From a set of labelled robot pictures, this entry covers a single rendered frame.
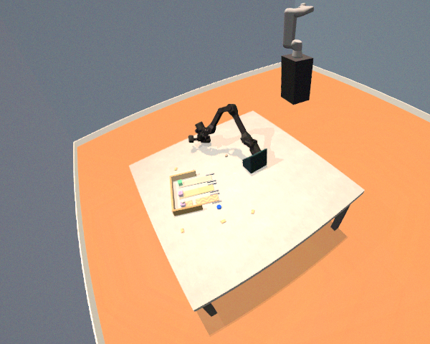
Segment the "brown open-top box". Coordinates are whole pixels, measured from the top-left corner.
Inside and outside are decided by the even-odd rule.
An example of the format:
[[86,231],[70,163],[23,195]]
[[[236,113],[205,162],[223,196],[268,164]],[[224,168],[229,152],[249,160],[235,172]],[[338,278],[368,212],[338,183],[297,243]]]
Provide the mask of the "brown open-top box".
[[[171,211],[174,216],[202,210],[195,169],[169,175]],[[182,204],[181,201],[185,203]]]

